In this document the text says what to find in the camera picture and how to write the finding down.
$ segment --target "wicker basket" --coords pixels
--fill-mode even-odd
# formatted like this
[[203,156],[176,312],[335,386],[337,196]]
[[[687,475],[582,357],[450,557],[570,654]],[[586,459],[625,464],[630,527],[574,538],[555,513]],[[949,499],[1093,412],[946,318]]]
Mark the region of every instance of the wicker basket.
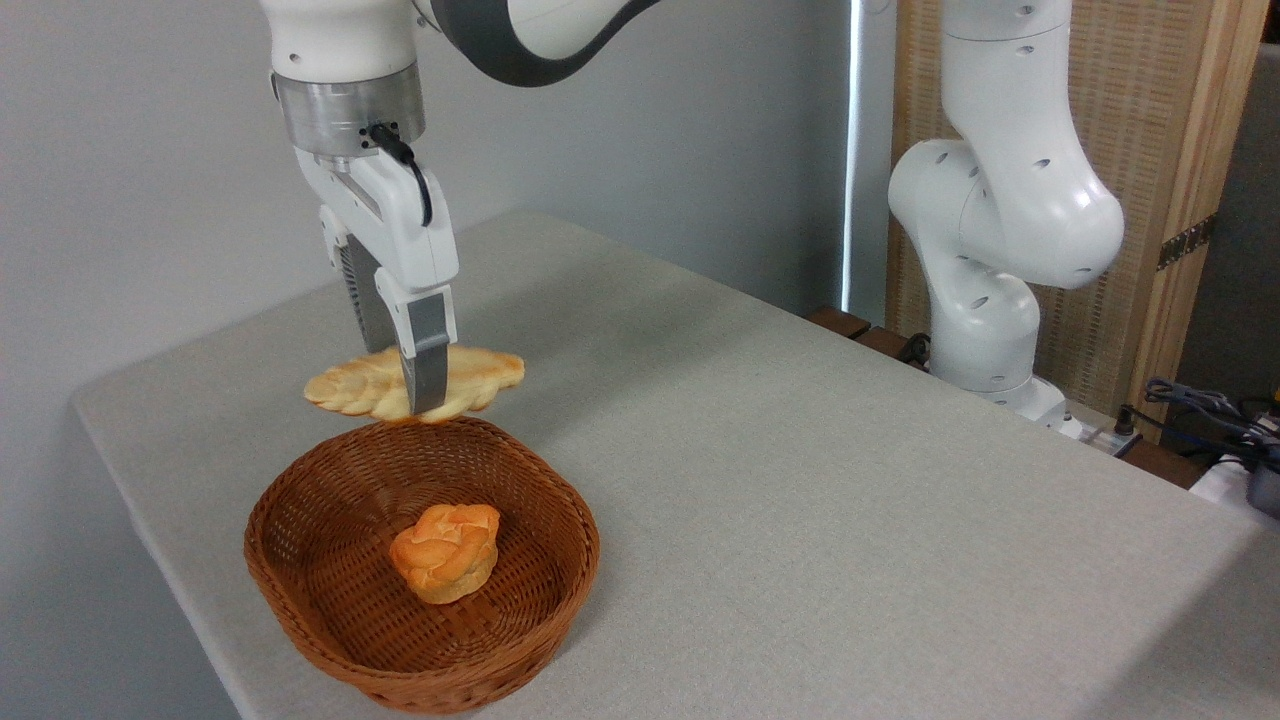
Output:
[[[440,502],[485,502],[502,521],[489,582],[433,606],[388,547]],[[577,492],[497,427],[379,423],[321,442],[271,483],[244,559],[316,667],[388,707],[449,714],[511,694],[550,662],[595,579],[599,534]]]

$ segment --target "light gray table cover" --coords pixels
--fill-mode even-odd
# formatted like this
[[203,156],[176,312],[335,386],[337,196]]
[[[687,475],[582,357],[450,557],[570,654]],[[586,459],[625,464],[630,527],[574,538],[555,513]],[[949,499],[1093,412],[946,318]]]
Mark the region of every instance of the light gray table cover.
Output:
[[[1280,537],[559,220],[458,247],[460,340],[527,361],[483,416],[604,548],[475,717],[1280,717]],[[358,424],[302,384],[361,351],[334,284],[74,401],[244,717],[404,717],[308,665],[242,559],[266,486]]]

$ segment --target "bread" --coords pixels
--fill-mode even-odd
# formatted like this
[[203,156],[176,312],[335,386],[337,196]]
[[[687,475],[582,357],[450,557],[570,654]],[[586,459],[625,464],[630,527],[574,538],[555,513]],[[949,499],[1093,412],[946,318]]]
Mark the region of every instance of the bread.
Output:
[[[516,387],[522,379],[525,361],[515,355],[451,345],[444,404],[417,415],[417,419],[439,424],[468,410],[484,410],[498,391]],[[302,395],[319,407],[343,415],[369,415],[378,420],[404,420],[412,416],[399,350],[394,346],[329,368],[311,378]]]
[[433,505],[396,536],[392,565],[417,597],[444,605],[489,580],[498,561],[498,511],[489,505]]

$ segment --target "robotic arm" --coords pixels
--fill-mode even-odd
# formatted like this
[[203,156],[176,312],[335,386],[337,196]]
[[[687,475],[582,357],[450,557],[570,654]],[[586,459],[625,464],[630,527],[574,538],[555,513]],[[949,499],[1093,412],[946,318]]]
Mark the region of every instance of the robotic arm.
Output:
[[399,346],[413,414],[444,401],[458,273],[440,186],[408,145],[426,126],[415,20],[436,26],[490,77],[534,87],[577,72],[658,0],[428,1],[261,0],[271,85],[323,201],[330,261],[366,348]]
[[[398,345],[410,406],[438,406],[457,338],[448,208],[408,143],[424,132],[413,23],[490,77],[558,82],[657,0],[261,0],[273,86],[370,352]],[[1115,259],[1120,205],[1080,149],[1066,96],[1070,0],[942,0],[943,106],[965,141],[902,156],[890,206],[920,256],[932,372],[1057,428],[1033,377],[1024,278],[1075,288]]]
[[1070,0],[943,0],[942,105],[965,140],[911,147],[890,181],[929,287],[931,372],[1051,428],[1065,400],[1032,374],[1023,281],[1082,287],[1124,236],[1071,122],[1070,20]]

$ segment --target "black cable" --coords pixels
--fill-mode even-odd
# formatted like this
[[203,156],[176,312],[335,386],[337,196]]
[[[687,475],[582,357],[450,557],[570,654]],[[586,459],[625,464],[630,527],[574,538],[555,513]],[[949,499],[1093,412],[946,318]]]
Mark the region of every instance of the black cable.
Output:
[[422,195],[422,227],[425,228],[431,224],[431,217],[434,215],[431,210],[431,192],[426,187],[426,177],[422,176],[422,169],[417,167],[417,161],[413,159],[413,149],[399,138],[399,133],[396,132],[394,127],[388,127],[383,123],[369,128],[369,140],[374,141],[374,145],[385,150],[397,163],[407,167],[413,173],[413,179],[417,181],[417,191]]
[[1181,439],[1184,439],[1184,441],[1187,441],[1189,443],[1198,445],[1201,447],[1206,447],[1206,448],[1213,450],[1216,452],[1221,452],[1222,455],[1235,455],[1235,456],[1242,457],[1244,460],[1251,460],[1251,461],[1254,461],[1254,462],[1265,462],[1268,466],[1272,466],[1272,464],[1275,464],[1275,460],[1272,459],[1272,455],[1271,455],[1270,451],[1266,451],[1266,450],[1261,450],[1260,451],[1253,445],[1245,445],[1245,443],[1228,445],[1228,443],[1222,443],[1222,442],[1211,441],[1208,438],[1203,438],[1203,437],[1197,436],[1197,434],[1192,434],[1192,433],[1187,433],[1187,432],[1179,430],[1178,428],[1170,427],[1167,423],[1161,423],[1160,420],[1152,418],[1151,415],[1147,415],[1147,414],[1142,413],[1140,410],[1138,410],[1133,405],[1124,404],[1120,407],[1121,407],[1121,410],[1132,413],[1133,415],[1135,415],[1135,416],[1140,418],[1142,420],[1152,424],[1153,427],[1157,427],[1157,428],[1160,428],[1160,429],[1162,429],[1162,430],[1172,434],[1174,437],[1181,438]]

